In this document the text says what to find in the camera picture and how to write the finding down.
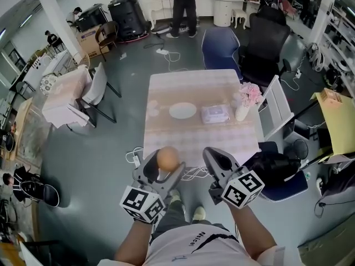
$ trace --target tissue box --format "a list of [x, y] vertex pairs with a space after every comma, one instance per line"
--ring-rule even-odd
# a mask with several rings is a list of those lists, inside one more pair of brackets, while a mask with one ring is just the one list
[[343, 104], [340, 94], [329, 89], [324, 89], [321, 92], [321, 98], [325, 105], [331, 106], [332, 108], [338, 108]]
[[204, 124], [226, 122], [229, 118], [227, 105], [214, 105], [202, 107], [201, 109], [202, 121]]

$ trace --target flower vase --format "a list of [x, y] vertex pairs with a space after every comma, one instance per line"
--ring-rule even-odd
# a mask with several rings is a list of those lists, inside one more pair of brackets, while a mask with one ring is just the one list
[[240, 105], [235, 111], [235, 118], [238, 121], [243, 121], [249, 112], [249, 106]]

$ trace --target white plate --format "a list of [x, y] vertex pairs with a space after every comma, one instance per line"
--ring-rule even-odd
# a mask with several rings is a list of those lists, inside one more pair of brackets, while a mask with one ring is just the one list
[[171, 117], [176, 119], [187, 119], [193, 117], [197, 112], [197, 108], [191, 103], [174, 104], [169, 109]]

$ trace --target robotic arm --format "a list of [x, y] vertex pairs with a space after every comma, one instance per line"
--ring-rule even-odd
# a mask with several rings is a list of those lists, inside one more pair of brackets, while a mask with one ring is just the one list
[[[185, 171], [185, 163], [159, 180], [156, 150], [133, 172], [134, 182], [127, 186], [120, 206], [132, 217], [152, 223], [164, 209], [163, 200], [180, 181]], [[216, 148], [207, 147], [202, 153], [206, 167], [215, 182], [209, 193], [215, 204], [222, 200], [241, 209], [252, 202], [264, 188], [264, 183], [254, 171], [239, 166], [235, 158]]]

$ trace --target cardboard box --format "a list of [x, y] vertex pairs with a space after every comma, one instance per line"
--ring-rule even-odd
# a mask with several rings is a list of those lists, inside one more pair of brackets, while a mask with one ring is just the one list
[[[77, 34], [78, 42], [80, 43], [83, 50], [89, 55], [90, 58], [101, 55], [99, 44], [96, 42], [95, 39], [96, 32], [98, 31], [99, 28], [100, 25], [97, 25], [96, 27], [88, 29], [83, 33]], [[104, 39], [103, 35], [100, 34], [99, 40], [103, 40], [103, 39]], [[107, 53], [110, 50], [108, 47], [104, 47], [101, 51], [102, 53]]]
[[332, 108], [338, 108], [343, 104], [341, 96], [337, 92], [329, 89], [324, 89], [321, 92], [321, 98], [325, 105]]

